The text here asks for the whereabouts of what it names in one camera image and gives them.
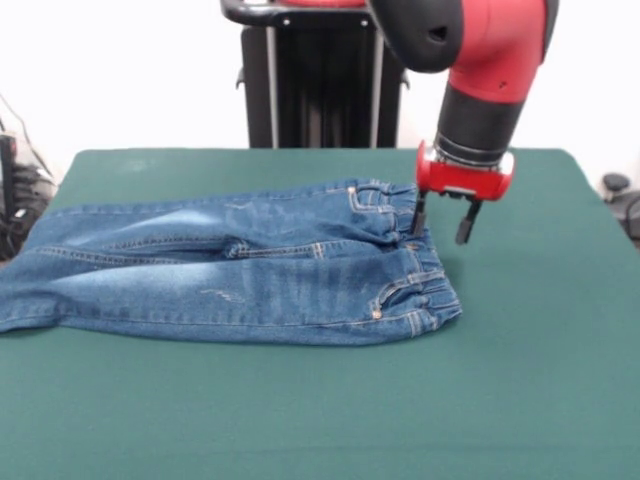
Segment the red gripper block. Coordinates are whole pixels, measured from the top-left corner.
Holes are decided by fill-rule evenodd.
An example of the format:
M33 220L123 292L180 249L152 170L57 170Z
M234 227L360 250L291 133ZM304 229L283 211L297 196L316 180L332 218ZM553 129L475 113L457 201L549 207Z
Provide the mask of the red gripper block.
M430 143L422 141L416 157L416 196L412 217L413 236L422 236L426 221L427 193L453 194L471 198L469 209L462 218L455 237L457 245L466 245L482 201L498 201L510 188L515 170L515 157L505 153L497 166L479 167L453 161Z

